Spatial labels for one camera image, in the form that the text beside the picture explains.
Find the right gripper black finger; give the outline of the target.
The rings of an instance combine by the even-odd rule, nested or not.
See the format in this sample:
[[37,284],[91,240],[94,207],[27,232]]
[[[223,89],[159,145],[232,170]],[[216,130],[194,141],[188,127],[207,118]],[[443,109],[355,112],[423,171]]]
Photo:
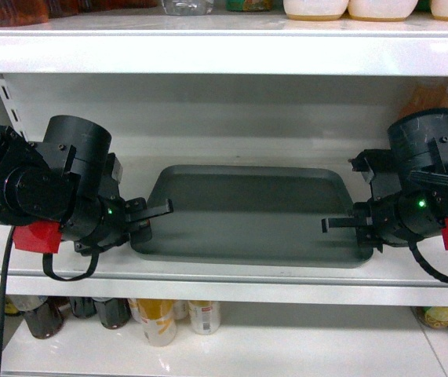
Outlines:
[[358,227],[356,218],[324,218],[322,219],[322,231],[329,232],[335,228],[356,228]]

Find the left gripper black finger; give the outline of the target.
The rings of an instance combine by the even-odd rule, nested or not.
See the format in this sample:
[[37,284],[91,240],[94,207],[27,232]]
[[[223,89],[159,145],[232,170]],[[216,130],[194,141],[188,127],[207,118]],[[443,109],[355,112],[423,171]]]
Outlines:
[[166,199],[161,206],[147,208],[145,199],[132,199],[127,202],[127,222],[136,223],[147,221],[166,214],[173,213],[173,203],[171,199]]

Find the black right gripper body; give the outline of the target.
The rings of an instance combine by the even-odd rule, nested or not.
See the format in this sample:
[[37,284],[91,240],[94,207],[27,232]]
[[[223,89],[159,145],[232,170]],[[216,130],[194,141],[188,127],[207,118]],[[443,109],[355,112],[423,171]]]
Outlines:
[[351,164],[371,190],[371,198],[355,203],[352,211],[360,246],[378,250],[385,244],[405,247],[440,234],[443,221],[438,219],[431,197],[420,189],[402,187],[391,151],[366,149]]

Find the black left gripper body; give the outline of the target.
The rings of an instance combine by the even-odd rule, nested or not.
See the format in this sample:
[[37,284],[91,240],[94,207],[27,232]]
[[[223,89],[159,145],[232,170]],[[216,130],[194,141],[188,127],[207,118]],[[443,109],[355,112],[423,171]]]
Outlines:
[[72,216],[60,228],[62,239],[72,241],[79,254],[102,253],[126,242],[140,251],[142,244],[152,239],[148,220],[132,220],[147,208],[147,202],[143,197],[123,199],[119,192],[121,176],[117,156],[108,154],[96,199],[78,197]]

